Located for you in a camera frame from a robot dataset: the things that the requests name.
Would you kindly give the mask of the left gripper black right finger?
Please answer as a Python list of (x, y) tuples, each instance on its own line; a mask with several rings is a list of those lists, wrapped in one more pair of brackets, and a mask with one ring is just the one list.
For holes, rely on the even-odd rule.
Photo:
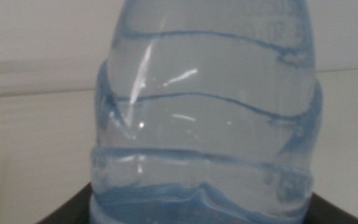
[(358, 224), (358, 218), (313, 193), (304, 224)]

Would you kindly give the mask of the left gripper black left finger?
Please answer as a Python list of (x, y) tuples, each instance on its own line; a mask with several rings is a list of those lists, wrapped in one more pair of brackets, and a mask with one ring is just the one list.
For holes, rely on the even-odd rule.
[(67, 202), (37, 224), (88, 224), (90, 222), (91, 184), (86, 184)]

